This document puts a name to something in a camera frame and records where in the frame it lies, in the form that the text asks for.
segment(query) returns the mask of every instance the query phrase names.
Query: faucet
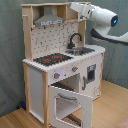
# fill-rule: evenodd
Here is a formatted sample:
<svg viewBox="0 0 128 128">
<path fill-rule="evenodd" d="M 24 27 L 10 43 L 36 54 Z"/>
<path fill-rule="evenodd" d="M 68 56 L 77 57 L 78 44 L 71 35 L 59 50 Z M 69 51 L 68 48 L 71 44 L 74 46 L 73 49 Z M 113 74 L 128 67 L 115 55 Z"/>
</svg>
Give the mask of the faucet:
<svg viewBox="0 0 128 128">
<path fill-rule="evenodd" d="M 68 44 L 68 49 L 72 49 L 73 47 L 75 47 L 75 44 L 73 44 L 72 39 L 75 35 L 80 36 L 80 41 L 82 41 L 82 35 L 80 33 L 74 33 L 71 37 L 70 37 L 70 43 Z"/>
</svg>

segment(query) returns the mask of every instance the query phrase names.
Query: sink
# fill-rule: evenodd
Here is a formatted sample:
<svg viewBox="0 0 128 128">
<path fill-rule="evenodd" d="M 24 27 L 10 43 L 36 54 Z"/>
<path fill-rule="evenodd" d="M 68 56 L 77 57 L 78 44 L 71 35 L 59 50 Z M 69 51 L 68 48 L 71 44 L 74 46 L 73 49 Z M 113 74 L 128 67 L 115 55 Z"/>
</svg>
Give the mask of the sink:
<svg viewBox="0 0 128 128">
<path fill-rule="evenodd" d="M 65 53 L 79 56 L 79 55 L 85 55 L 85 54 L 88 54 L 88 53 L 94 52 L 94 51 L 95 51 L 94 49 L 90 49 L 90 48 L 86 48 L 86 47 L 78 47 L 78 48 L 68 49 L 65 51 Z"/>
</svg>

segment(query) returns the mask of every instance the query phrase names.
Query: door handle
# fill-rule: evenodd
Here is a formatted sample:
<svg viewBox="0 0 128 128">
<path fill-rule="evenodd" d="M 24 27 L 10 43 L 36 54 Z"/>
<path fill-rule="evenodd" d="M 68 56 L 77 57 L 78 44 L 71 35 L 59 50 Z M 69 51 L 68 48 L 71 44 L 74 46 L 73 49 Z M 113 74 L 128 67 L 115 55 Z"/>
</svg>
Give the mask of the door handle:
<svg viewBox="0 0 128 128">
<path fill-rule="evenodd" d="M 76 97 L 68 97 L 68 96 L 63 95 L 62 93 L 59 93 L 58 95 L 59 95 L 61 98 L 66 99 L 66 100 L 74 100 L 74 101 L 77 100 Z"/>
<path fill-rule="evenodd" d="M 84 87 L 82 87 L 82 90 L 85 90 L 85 88 L 86 88 L 86 78 L 85 78 L 85 76 L 83 76 L 83 80 L 84 80 Z"/>
</svg>

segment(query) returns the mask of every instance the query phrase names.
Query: cabinet door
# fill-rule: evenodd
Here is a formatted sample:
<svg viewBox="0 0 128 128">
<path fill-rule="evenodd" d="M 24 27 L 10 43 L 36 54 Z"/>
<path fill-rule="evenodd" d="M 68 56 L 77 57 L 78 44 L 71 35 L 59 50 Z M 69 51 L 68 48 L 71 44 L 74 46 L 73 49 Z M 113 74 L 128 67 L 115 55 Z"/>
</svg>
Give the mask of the cabinet door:
<svg viewBox="0 0 128 128">
<path fill-rule="evenodd" d="M 81 128 L 92 127 L 93 98 L 61 88 L 49 87 L 49 119 L 56 128 L 80 128 L 65 121 L 64 117 L 82 107 Z"/>
<path fill-rule="evenodd" d="M 82 61 L 80 93 L 91 96 L 93 99 L 99 96 L 101 63 L 102 54 Z"/>
</svg>

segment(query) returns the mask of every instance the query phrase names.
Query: stovetop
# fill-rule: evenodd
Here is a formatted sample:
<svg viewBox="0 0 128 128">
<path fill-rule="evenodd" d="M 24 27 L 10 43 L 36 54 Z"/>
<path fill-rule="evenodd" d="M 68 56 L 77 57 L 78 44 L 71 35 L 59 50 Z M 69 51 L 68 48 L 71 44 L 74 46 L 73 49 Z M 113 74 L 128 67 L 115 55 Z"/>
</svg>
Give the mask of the stovetop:
<svg viewBox="0 0 128 128">
<path fill-rule="evenodd" d="M 48 67 L 57 63 L 70 60 L 70 59 L 73 59 L 73 57 L 70 57 L 61 53 L 54 53 L 51 55 L 36 58 L 33 61 Z"/>
</svg>

